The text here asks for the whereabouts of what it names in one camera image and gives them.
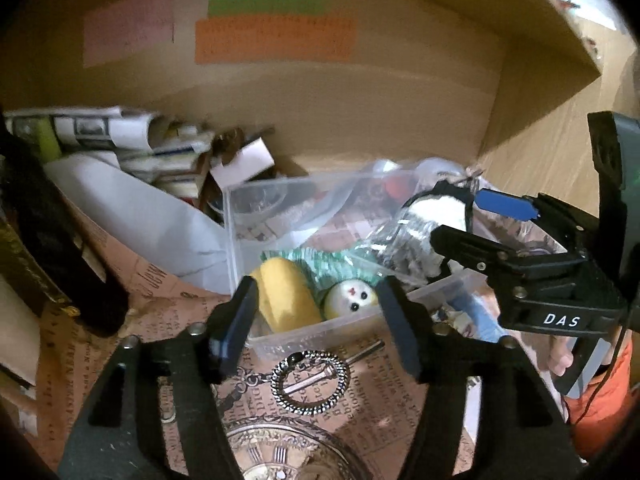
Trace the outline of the person's right hand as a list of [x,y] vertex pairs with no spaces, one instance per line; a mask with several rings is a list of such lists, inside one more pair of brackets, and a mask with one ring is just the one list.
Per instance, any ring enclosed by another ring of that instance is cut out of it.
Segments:
[[549,338],[547,366],[555,376],[563,376],[574,362],[572,350],[568,348],[572,341],[572,338],[565,336],[551,336]]

